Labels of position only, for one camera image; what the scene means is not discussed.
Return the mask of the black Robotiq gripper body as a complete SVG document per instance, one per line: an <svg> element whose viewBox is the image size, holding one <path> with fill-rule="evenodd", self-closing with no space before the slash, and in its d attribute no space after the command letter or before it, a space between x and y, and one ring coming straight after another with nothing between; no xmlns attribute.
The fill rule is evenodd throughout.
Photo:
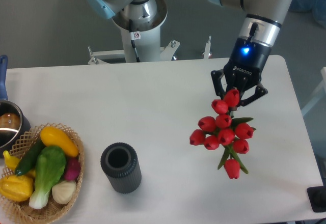
<svg viewBox="0 0 326 224"><path fill-rule="evenodd" d="M271 47L237 38L229 61L223 68L226 91L235 88L243 94L259 84L270 52Z"/></svg>

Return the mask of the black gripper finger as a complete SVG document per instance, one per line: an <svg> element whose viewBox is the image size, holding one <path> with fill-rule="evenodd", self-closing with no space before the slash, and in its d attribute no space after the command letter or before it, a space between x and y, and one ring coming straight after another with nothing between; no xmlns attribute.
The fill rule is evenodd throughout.
<svg viewBox="0 0 326 224"><path fill-rule="evenodd" d="M245 107L266 94L268 94L268 90L263 86L262 83L259 83L255 87L254 94L247 99L241 99L239 102L239 106Z"/></svg>
<svg viewBox="0 0 326 224"><path fill-rule="evenodd" d="M215 94L221 99L223 99L226 93L222 85L222 78L224 77L223 69L213 70L210 74Z"/></svg>

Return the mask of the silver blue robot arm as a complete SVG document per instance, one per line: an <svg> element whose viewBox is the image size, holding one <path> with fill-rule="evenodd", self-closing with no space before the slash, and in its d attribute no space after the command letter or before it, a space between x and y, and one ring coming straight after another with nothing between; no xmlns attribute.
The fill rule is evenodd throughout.
<svg viewBox="0 0 326 224"><path fill-rule="evenodd" d="M212 71L217 96L225 98L231 89L240 96L255 93L231 106L237 110L267 93L261 74L292 0L208 0L223 7L246 12L233 51L223 69ZM120 28L126 62L161 61L160 27L167 17L164 0L87 0L102 18L112 19Z"/></svg>

